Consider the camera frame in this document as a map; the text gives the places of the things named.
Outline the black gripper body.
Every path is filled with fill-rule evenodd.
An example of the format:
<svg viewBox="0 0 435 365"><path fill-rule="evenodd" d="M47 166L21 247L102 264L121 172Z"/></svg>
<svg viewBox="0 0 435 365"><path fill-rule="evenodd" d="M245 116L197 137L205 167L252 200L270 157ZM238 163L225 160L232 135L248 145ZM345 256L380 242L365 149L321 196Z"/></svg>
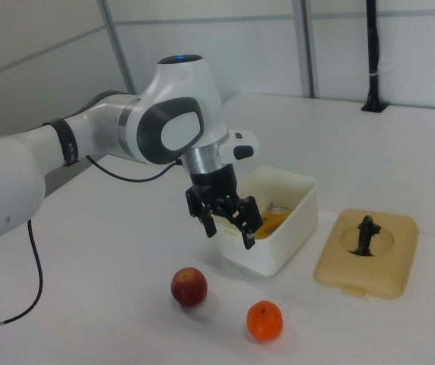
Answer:
<svg viewBox="0 0 435 365"><path fill-rule="evenodd" d="M232 164L210 173L190 175L192 187L189 189L197 199L207 205L237 205L237 178Z"/></svg>

